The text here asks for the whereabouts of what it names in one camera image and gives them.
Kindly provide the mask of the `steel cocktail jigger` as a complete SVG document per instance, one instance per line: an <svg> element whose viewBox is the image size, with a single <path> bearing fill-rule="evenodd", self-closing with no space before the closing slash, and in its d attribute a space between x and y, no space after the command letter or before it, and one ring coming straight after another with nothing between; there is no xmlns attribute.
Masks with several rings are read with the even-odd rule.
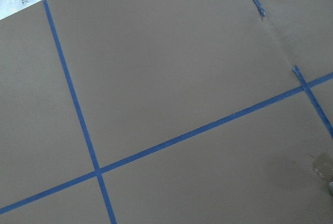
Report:
<svg viewBox="0 0 333 224"><path fill-rule="evenodd" d="M332 180L332 179L329 179L327 185L328 185L328 191L329 191L329 194L330 194L331 196L333 196L333 180Z"/></svg>

